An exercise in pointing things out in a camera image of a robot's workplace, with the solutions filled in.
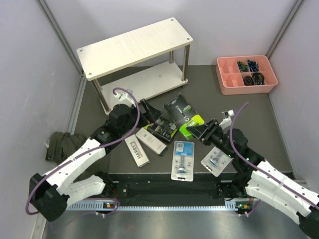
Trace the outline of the black green exfoliating razor box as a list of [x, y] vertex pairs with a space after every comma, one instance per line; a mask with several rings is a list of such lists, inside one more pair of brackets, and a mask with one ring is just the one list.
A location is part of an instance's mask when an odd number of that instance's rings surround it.
[[178, 131], [175, 123], [163, 117], [159, 117], [155, 122], [148, 124], [145, 129], [166, 144], [172, 143]]

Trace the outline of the black green Gillette razor box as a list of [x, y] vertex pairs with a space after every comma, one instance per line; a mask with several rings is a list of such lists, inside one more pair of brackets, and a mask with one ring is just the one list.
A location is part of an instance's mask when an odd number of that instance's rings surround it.
[[186, 139], [192, 138], [187, 127], [205, 124], [204, 119], [181, 93], [165, 103], [163, 107]]

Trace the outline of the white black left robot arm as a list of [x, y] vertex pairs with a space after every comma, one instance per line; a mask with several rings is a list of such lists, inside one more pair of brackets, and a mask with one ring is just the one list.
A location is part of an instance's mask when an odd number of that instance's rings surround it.
[[93, 163], [109, 154], [136, 128], [155, 122], [163, 112], [142, 99], [145, 112], [137, 105], [117, 104], [106, 122], [97, 128], [78, 150], [53, 170], [34, 174], [29, 181], [27, 205], [33, 205], [44, 218], [53, 222], [74, 203], [93, 195], [109, 197], [113, 185], [106, 175], [94, 174], [76, 182]]

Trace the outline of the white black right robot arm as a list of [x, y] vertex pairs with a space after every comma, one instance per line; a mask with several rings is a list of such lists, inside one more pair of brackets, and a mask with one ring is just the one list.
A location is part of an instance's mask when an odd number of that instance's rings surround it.
[[224, 132], [218, 121], [189, 126], [187, 130], [204, 145], [213, 144], [232, 159], [237, 171], [232, 180], [236, 196], [250, 196], [269, 204], [290, 217], [304, 234], [319, 237], [319, 195], [281, 173], [248, 146], [237, 128]]

